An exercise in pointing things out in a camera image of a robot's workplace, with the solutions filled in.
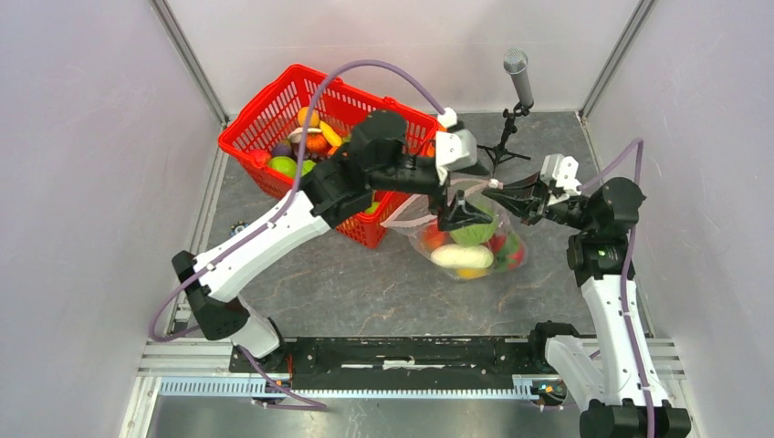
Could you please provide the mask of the white toy radish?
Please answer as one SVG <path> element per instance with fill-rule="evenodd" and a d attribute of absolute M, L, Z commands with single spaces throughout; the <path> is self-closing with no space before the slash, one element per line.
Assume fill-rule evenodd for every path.
<path fill-rule="evenodd" d="M 450 269 L 489 268 L 494 262 L 494 255 L 482 245 L 450 244 L 434 250 L 430 260 L 437 266 Z"/>

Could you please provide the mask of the clear zip top bag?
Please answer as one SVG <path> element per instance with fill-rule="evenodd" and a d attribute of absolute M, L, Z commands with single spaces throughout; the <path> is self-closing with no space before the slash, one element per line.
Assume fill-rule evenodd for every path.
<path fill-rule="evenodd" d="M 412 247 L 437 269 L 455 280 L 467 281 L 516 269 L 527 261 L 528 248 L 515 231 L 506 209 L 481 192 L 490 181 L 454 178 L 450 193 L 462 191 L 465 200 L 492 218 L 451 232 L 438 228 L 424 195 L 413 194 L 382 221 L 382 226 L 408 238 Z"/>

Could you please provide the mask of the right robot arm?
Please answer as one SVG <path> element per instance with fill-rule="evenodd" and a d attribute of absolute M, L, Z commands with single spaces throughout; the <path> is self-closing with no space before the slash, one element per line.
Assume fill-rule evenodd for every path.
<path fill-rule="evenodd" d="M 579 338 L 552 325 L 546 338 L 528 345 L 529 365 L 562 378 L 580 411 L 582 437 L 688 436 L 689 413 L 672 404 L 659 379 L 637 304 L 632 251 L 645 195 L 622 177 L 590 196 L 552 202 L 557 192 L 539 174 L 482 192 L 524 224 L 546 219 L 576 231 L 567 262 L 591 312 L 601 362 L 594 363 Z"/>

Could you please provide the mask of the red toy apple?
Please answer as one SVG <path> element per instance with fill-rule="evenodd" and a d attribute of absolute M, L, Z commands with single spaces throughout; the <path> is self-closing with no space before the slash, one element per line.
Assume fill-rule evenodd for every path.
<path fill-rule="evenodd" d="M 507 241 L 507 235 L 495 234 L 487 241 L 487 246 L 490 249 L 490 251 L 494 255 L 496 255 L 497 253 L 500 252 L 502 247 L 505 245 L 506 241 Z"/>

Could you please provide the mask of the orange red toy mango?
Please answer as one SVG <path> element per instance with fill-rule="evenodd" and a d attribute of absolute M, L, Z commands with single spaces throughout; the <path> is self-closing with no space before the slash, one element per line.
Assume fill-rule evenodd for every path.
<path fill-rule="evenodd" d="M 420 236 L 420 243 L 428 253 L 432 253 L 434 250 L 452 241 L 453 239 L 447 232 L 441 231 L 438 228 L 437 223 L 427 225 Z"/>

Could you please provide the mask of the yellow toy lemon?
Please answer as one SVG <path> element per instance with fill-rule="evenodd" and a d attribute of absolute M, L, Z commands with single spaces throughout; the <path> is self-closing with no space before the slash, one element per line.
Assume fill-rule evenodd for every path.
<path fill-rule="evenodd" d="M 457 269 L 456 275 L 461 280 L 472 280 L 487 276 L 489 271 L 485 268 L 461 268 Z"/>

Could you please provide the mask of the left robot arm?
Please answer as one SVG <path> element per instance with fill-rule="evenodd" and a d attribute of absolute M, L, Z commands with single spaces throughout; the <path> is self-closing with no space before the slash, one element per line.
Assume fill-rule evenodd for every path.
<path fill-rule="evenodd" d="M 475 137 L 457 118 L 451 122 L 435 134 L 435 154 L 428 157 L 405 149 L 407 122 L 400 114 L 375 110 L 331 158 L 303 175 L 298 187 L 244 231 L 199 255 L 176 255 L 173 267 L 204 337 L 228 339 L 262 370 L 279 370 L 287 348 L 270 319 L 240 301 L 240 292 L 296 247 L 367 210 L 377 191 L 426 196 L 442 231 L 490 223 L 491 216 L 463 193 L 447 193 L 451 173 L 478 165 Z"/>

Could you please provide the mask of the red plastic basket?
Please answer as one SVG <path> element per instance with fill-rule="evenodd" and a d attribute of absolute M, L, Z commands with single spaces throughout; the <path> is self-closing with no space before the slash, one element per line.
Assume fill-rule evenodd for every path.
<path fill-rule="evenodd" d="M 298 111 L 308 106 L 325 77 L 314 68 L 300 64 L 289 66 L 247 103 L 218 138 L 220 148 L 239 162 L 264 193 L 277 200 L 291 188 L 292 178 L 268 168 L 256 157 L 256 152 L 272 151 L 299 127 Z M 342 137 L 376 109 L 392 110 L 404 117 L 408 152 L 432 154 L 431 142 L 439 130 L 436 118 L 396 99 L 374 96 L 337 78 L 326 87 L 316 105 L 320 119 Z M 407 193 L 378 191 L 374 200 L 379 205 L 372 214 L 354 215 L 339 225 L 337 231 L 361 245 L 375 248 L 387 232 L 382 221 L 408 197 Z"/>

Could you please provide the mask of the green toy cabbage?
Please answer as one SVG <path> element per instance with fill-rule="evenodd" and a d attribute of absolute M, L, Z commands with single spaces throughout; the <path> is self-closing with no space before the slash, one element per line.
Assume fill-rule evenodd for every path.
<path fill-rule="evenodd" d="M 457 245 L 474 246 L 487 243 L 497 232 L 498 224 L 471 224 L 469 226 L 450 231 L 451 238 Z"/>

